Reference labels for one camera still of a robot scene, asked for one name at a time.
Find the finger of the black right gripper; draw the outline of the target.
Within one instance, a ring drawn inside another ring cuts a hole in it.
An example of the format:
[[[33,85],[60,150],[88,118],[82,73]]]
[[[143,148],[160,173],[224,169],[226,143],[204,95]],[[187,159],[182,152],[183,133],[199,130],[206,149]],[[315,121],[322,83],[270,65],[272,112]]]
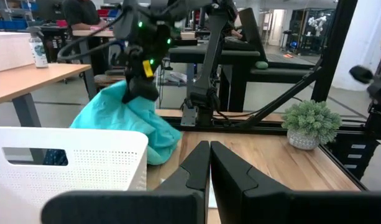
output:
[[[154,79],[136,78],[134,81],[134,93],[136,96],[143,97],[150,101],[156,101],[159,97]]]
[[[124,104],[127,104],[135,98],[135,94],[132,91],[134,87],[134,81],[135,78],[130,78],[126,80],[126,90],[121,100]]]

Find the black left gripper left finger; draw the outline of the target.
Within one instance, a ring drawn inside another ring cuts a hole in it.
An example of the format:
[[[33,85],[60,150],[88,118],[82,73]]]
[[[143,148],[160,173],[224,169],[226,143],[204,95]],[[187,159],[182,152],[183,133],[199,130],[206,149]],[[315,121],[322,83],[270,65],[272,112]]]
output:
[[[206,223],[209,142],[201,141],[156,189],[83,190],[59,194],[42,208],[42,223],[128,224]]]

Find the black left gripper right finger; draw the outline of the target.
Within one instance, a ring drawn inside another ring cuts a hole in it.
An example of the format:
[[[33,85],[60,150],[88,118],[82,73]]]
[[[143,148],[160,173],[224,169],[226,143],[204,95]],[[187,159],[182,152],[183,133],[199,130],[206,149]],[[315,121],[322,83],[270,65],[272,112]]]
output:
[[[211,178],[222,223],[381,224],[381,192],[292,190],[218,141]]]

